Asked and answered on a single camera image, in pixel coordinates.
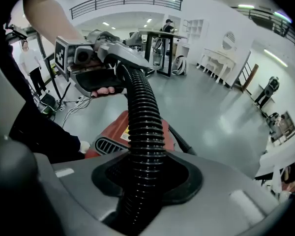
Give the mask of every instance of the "vent grille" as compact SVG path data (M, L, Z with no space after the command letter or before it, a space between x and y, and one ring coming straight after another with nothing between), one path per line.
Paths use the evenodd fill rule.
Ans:
M111 154L127 148L107 138L99 138L95 144L96 150L101 154Z

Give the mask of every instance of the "finger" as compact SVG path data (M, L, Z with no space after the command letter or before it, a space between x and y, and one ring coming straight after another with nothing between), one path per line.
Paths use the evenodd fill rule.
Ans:
M108 94L108 88L100 88L99 90L97 90L98 94Z
M93 96L93 97L97 97L98 93L96 91L93 91L90 95Z
M109 93L114 93L114 92L115 92L115 89L114 89L113 87L109 87L109 88L108 88L108 92L109 92Z

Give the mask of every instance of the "gray floor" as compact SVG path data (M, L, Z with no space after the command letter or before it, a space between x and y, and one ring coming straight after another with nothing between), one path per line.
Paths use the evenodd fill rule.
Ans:
M248 94L216 84L215 80L194 66L188 75L159 74L149 77L161 116L195 149L201 157L233 166L250 177L259 168L259 159L267 144L269 128ZM57 78L60 93L67 85ZM80 93L70 87L65 100L76 100ZM68 103L58 112L62 123ZM127 110L123 95L92 100L90 105L71 115L64 129L80 140L92 142L122 111Z

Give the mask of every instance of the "balcony railing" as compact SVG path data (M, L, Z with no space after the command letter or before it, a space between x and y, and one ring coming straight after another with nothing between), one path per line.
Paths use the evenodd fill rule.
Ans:
M72 19L88 12L124 4L152 4L181 10L182 0L89 0L71 8Z
M238 7L232 8L247 16L256 25L271 30L295 44L295 30L289 22L274 16L271 12L264 10Z

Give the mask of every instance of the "round mirror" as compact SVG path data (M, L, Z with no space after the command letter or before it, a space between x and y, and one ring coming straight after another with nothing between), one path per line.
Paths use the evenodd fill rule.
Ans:
M222 46L224 50L230 50L235 46L235 36L231 31L224 35Z

